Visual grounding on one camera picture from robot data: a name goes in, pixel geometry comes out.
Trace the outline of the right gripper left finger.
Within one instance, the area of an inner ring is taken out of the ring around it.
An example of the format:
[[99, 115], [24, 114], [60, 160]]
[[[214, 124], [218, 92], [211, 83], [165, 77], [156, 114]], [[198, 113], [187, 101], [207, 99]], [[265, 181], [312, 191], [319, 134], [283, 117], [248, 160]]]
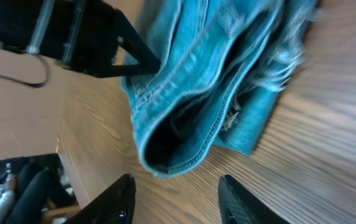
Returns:
[[124, 174], [63, 224], [132, 224], [135, 198], [135, 179]]

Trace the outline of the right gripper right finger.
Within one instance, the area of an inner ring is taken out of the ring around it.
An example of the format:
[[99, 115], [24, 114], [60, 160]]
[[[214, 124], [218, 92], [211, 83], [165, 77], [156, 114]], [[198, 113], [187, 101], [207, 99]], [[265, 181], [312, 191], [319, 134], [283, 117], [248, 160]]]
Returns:
[[223, 224], [289, 224], [231, 175], [219, 178], [218, 205]]

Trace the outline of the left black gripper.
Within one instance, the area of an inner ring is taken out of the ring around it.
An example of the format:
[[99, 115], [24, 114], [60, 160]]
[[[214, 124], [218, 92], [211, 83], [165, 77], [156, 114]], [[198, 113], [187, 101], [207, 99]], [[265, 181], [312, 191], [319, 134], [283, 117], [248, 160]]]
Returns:
[[117, 77], [114, 18], [104, 1], [0, 0], [0, 48], [50, 57], [97, 78]]

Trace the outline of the light blue denim jeans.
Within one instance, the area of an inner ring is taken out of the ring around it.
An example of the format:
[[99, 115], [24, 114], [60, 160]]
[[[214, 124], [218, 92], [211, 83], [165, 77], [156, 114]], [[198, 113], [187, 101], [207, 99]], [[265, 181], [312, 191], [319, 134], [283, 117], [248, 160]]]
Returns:
[[121, 79], [140, 164], [160, 178], [212, 146], [248, 155], [302, 62], [315, 1], [145, 1], [139, 35], [161, 62]]

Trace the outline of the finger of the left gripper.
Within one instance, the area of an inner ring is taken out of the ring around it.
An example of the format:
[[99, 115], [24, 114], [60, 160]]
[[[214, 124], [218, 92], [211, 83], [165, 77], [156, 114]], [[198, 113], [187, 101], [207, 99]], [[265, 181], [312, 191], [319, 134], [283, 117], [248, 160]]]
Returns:
[[[137, 63], [134, 65], [115, 65], [112, 59], [120, 47], [136, 59]], [[145, 75], [158, 72], [160, 66], [160, 60], [144, 43], [125, 15], [120, 10], [115, 9], [104, 29], [100, 49], [96, 51], [95, 76], [97, 78], [110, 78]]]

